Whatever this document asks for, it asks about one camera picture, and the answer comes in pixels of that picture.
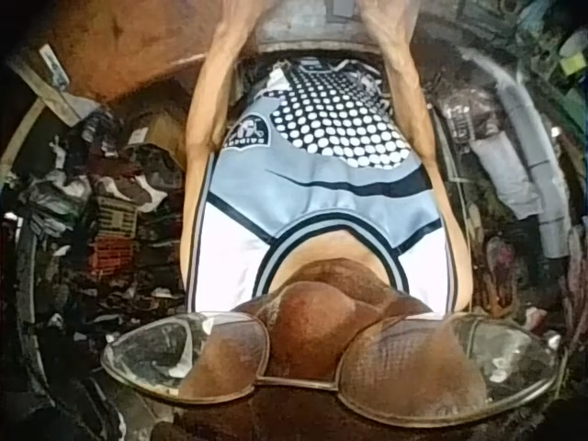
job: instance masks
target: jersey logo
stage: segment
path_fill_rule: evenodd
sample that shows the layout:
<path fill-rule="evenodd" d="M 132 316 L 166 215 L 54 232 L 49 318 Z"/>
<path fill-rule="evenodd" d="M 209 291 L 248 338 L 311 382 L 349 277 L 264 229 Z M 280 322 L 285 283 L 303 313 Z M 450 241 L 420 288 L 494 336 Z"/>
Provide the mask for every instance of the jersey logo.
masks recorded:
<path fill-rule="evenodd" d="M 233 127 L 225 148 L 244 150 L 251 147 L 269 147 L 269 141 L 270 131 L 266 120 L 252 113 Z"/>

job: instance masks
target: pipe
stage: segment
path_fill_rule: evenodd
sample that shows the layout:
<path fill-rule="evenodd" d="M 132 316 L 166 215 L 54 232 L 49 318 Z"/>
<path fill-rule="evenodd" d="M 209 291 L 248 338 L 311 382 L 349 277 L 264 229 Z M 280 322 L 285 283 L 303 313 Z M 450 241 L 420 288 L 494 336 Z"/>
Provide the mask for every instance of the pipe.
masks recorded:
<path fill-rule="evenodd" d="M 547 130 L 522 79 L 515 78 L 492 59 L 472 49 L 460 49 L 464 60 L 475 62 L 496 80 L 496 91 L 513 123 L 526 159 L 526 168 L 542 201 L 539 231 L 545 257 L 569 254 L 571 229 L 566 184 Z"/>

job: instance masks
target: white dot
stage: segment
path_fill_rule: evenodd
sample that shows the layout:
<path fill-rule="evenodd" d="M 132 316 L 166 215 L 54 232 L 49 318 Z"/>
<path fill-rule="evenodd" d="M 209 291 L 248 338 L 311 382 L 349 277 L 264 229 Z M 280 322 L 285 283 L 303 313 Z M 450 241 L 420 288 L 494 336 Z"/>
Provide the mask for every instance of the white dot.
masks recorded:
<path fill-rule="evenodd" d="M 398 152 L 390 153 L 390 159 L 393 163 L 397 164 L 402 160 L 402 156 Z"/>

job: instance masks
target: hand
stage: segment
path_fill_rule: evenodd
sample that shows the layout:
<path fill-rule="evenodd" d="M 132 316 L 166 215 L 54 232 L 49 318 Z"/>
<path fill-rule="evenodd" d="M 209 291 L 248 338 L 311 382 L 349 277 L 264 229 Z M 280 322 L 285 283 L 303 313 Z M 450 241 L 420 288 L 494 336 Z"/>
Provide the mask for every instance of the hand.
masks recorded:
<path fill-rule="evenodd" d="M 221 24 L 229 31 L 251 31 L 278 0 L 222 0 Z"/>
<path fill-rule="evenodd" d="M 357 0 L 357 3 L 367 31 L 377 42 L 408 45 L 415 19 L 410 0 Z"/>

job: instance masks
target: cardboard box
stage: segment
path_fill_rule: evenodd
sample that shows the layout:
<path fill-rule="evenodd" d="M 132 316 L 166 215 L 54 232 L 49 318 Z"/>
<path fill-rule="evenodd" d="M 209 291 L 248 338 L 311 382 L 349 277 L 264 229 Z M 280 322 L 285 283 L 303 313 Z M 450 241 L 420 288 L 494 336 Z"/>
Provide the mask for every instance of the cardboard box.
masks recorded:
<path fill-rule="evenodd" d="M 186 119 L 181 111 L 154 109 L 128 121 L 127 145 L 152 144 L 167 151 L 186 171 Z"/>

